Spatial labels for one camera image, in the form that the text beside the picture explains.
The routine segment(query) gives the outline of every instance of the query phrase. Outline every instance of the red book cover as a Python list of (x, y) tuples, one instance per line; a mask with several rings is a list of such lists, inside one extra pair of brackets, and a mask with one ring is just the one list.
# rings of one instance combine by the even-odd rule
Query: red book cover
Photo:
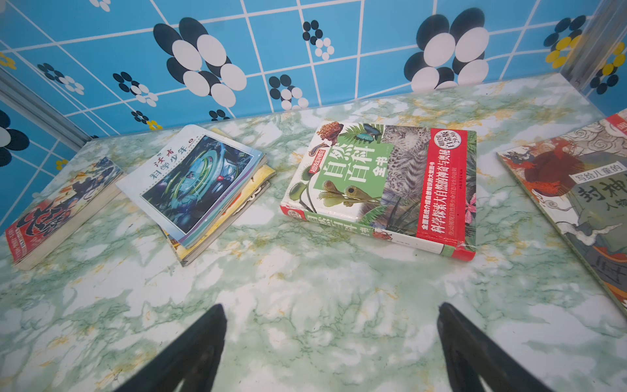
[(105, 157), (79, 172), (9, 226), (5, 234), (14, 263), (22, 260), (75, 216), (120, 173), (122, 170)]

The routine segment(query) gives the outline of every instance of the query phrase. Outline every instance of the marble pattern surface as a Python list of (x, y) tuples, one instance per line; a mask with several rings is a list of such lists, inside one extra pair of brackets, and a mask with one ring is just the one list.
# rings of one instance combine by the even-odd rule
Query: marble pattern surface
[[(624, 317), (495, 154), (601, 117), (545, 75), (220, 122), (278, 175), (188, 267), (123, 195), (32, 271), (0, 241), (0, 388), (113, 390), (222, 303), (216, 391), (448, 391), (435, 322), (449, 301), (556, 391), (626, 390)], [(282, 215), (323, 119), (477, 131), (474, 261)], [(98, 157), (133, 170), (175, 131), (92, 141), (43, 195)]]

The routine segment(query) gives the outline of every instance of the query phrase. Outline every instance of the hardcover book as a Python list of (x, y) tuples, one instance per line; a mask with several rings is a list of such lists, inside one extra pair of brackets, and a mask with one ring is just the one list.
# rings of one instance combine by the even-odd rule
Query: hardcover book
[(326, 122), (281, 202), (286, 215), (469, 261), (477, 135)]
[(117, 186), (173, 239), (191, 248), (265, 162), (260, 151), (186, 125)]
[(498, 156), (627, 315), (625, 118), (627, 110)]
[(109, 158), (90, 165), (6, 229), (13, 263), (28, 270), (91, 218), (119, 190), (122, 170)]

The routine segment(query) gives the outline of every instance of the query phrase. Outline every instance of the comic book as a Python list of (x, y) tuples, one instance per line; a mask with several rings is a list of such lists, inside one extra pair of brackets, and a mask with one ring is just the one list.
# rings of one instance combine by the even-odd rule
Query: comic book
[(6, 229), (14, 265), (30, 269), (42, 261), (119, 193), (112, 185), (121, 175), (122, 170), (104, 157), (22, 215)]
[(625, 119), (627, 109), (498, 156), (627, 315)]
[(325, 122), (281, 202), (286, 215), (470, 261), (477, 135)]
[(207, 249), (209, 245), (220, 235), (230, 224), (237, 219), (248, 208), (253, 201), (261, 196), (268, 189), (270, 182), (268, 181), (275, 175), (275, 171), (267, 165), (261, 166), (255, 175), (248, 180), (246, 186), (242, 189), (240, 195), (235, 199), (233, 204), (218, 218), (212, 227), (209, 228), (203, 237), (196, 242), (191, 248), (182, 246), (177, 240), (165, 230), (163, 231), (167, 239), (172, 245), (172, 249), (179, 259), (181, 265), (185, 267), (187, 264)]
[(186, 248), (240, 194), (265, 155), (197, 125), (186, 125), (117, 186)]

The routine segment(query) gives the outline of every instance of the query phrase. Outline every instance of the metal frame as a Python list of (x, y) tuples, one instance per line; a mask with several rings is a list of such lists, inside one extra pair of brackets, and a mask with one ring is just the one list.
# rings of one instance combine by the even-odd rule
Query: metal frame
[(0, 100), (74, 151), (92, 139), (1, 68)]

